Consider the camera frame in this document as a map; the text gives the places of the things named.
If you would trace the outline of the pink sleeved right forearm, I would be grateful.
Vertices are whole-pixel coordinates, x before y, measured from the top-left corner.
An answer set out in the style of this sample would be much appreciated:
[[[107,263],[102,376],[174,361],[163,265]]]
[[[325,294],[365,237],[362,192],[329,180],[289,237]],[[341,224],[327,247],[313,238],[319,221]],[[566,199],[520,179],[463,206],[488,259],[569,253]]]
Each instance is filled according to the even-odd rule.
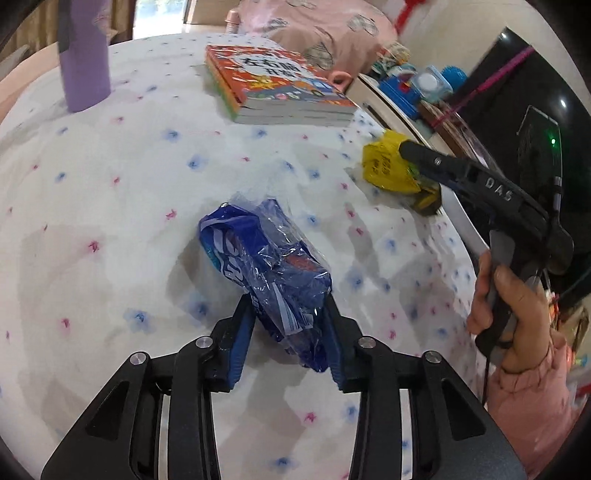
[[[489,414],[530,479],[555,457],[582,413],[567,386],[570,360],[565,337],[553,332],[547,355],[536,368],[520,374],[497,369],[489,378]]]

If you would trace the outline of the person's right hand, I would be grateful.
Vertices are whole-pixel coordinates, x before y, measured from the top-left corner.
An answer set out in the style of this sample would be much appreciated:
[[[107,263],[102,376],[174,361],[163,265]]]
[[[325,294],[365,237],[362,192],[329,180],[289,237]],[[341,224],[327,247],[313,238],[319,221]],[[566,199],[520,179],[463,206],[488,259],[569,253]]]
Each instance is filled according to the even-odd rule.
[[[509,374],[521,374],[537,368],[551,346],[545,293],[541,287],[533,291],[509,267],[494,267],[489,250],[479,258],[479,273],[467,319],[468,331],[478,335],[493,324],[494,314],[487,301],[491,283],[516,318],[516,326],[510,336],[512,346],[504,354],[502,369]]]

